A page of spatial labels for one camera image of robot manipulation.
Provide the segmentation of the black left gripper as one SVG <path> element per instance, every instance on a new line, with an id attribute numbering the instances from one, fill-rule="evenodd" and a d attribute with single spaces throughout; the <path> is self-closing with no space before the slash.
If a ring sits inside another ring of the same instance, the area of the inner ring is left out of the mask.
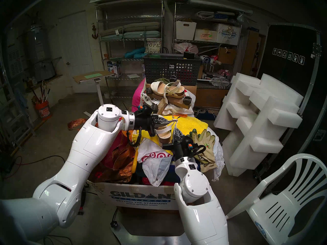
<path id="1" fill-rule="evenodd" d="M 166 119 L 162 115 L 157 114 L 154 114 L 152 118 L 152 113 L 153 109 L 150 106 L 140 106 L 139 109 L 134 112 L 134 130 L 145 130 L 148 132 L 149 136 L 154 137 L 154 129 L 177 122 L 177 119 Z"/>

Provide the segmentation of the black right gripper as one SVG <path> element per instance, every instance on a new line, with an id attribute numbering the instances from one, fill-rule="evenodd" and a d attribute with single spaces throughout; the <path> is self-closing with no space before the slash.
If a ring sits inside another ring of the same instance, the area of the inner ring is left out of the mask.
<path id="1" fill-rule="evenodd" d="M 192 158 L 202 153 L 202 145 L 194 143 L 190 137 L 184 137 L 180 129 L 174 127 L 172 143 L 163 144 L 163 149 L 173 153 L 174 160 Z"/>

